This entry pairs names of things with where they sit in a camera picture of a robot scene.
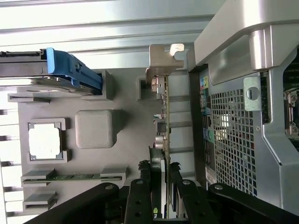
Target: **metal mesh grille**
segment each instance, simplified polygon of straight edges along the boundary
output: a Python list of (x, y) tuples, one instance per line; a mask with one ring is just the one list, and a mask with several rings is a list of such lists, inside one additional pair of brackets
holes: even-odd
[(252, 112), (244, 110), (243, 90), (212, 95), (218, 182), (257, 196)]

